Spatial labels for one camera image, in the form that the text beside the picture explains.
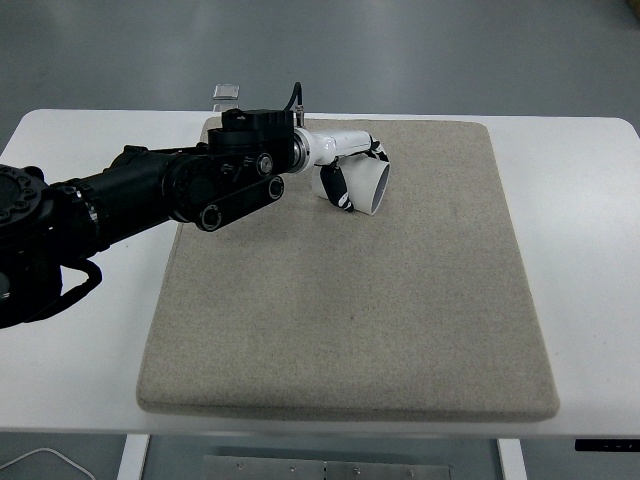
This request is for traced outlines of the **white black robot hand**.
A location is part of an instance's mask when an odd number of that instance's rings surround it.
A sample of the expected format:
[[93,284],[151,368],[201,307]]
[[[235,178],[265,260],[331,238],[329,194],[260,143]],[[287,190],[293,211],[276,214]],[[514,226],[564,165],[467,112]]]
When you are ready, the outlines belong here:
[[347,212],[377,212],[390,161],[380,141],[362,130],[294,129],[293,171],[311,172],[312,192]]

